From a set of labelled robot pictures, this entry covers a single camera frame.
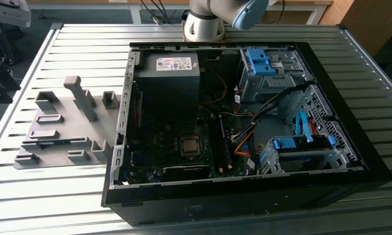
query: open computer tower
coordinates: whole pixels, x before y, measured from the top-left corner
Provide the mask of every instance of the open computer tower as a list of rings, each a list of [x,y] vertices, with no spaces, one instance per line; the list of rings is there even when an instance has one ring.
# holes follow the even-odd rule
[[[307,43],[131,44],[102,200],[131,225],[323,207],[391,180]]]

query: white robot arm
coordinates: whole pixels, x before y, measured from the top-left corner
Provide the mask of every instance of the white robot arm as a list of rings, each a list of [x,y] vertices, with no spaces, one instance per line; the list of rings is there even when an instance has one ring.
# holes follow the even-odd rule
[[[184,35],[192,42],[215,42],[224,38],[223,20],[239,30],[259,22],[268,0],[191,0]]]

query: yellow wire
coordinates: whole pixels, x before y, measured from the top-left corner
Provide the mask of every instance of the yellow wire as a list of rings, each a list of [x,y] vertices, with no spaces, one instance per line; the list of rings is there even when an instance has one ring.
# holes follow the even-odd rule
[[[223,82],[223,85],[224,85],[224,94],[223,94],[223,96],[219,99],[216,99],[216,100],[202,102],[202,104],[214,104],[218,101],[222,101],[223,98],[226,97],[228,86],[227,86],[227,83],[226,83],[224,79],[220,77],[220,75],[214,70],[211,70],[210,68],[206,68],[206,69],[210,70],[215,74],[215,76],[218,76],[218,78],[220,79],[220,81]]]

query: slotted aluminum surface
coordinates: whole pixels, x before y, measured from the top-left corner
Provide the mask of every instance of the slotted aluminum surface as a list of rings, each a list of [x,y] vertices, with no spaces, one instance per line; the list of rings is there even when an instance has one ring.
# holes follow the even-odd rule
[[[348,31],[306,25],[227,30],[230,41],[310,42],[392,171],[392,83]],[[69,94],[64,77],[79,75],[92,94],[120,94],[130,42],[159,41],[182,41],[182,26],[65,24],[49,31],[0,123],[0,234],[392,234],[392,182],[319,210],[132,228],[100,206],[104,165],[13,169],[37,92]]]

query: black cable on table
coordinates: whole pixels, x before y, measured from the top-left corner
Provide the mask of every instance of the black cable on table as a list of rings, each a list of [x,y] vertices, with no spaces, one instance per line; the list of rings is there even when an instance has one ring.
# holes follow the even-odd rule
[[[163,12],[163,10],[162,10],[162,8],[159,7],[159,5],[156,4],[156,2],[155,2],[154,0],[151,0],[151,2],[152,2],[152,4],[156,6],[156,8],[162,11],[162,14],[163,14],[163,16],[164,16],[167,22],[170,22],[170,21],[168,21],[167,14]]]
[[[279,19],[272,21],[271,23],[267,23],[267,24],[274,24],[274,23],[280,23],[280,20],[283,18],[283,14],[286,12],[286,0],[282,0],[282,11],[280,11],[280,16],[279,16]]]
[[[168,18],[168,16],[167,16],[167,11],[166,11],[166,8],[164,8],[164,4],[163,4],[162,0],[159,0],[159,2],[160,2],[160,5],[162,5],[162,8],[163,8],[163,10],[164,10],[164,15],[166,15],[167,23],[170,24],[170,18]]]
[[[148,6],[147,6],[147,4],[144,3],[144,1],[142,0],[142,4],[144,5],[144,7],[146,7],[146,9],[147,9],[147,11],[150,12],[150,14],[152,15],[152,17],[158,17],[154,13],[152,13],[152,11],[150,10],[150,8],[148,8]]]

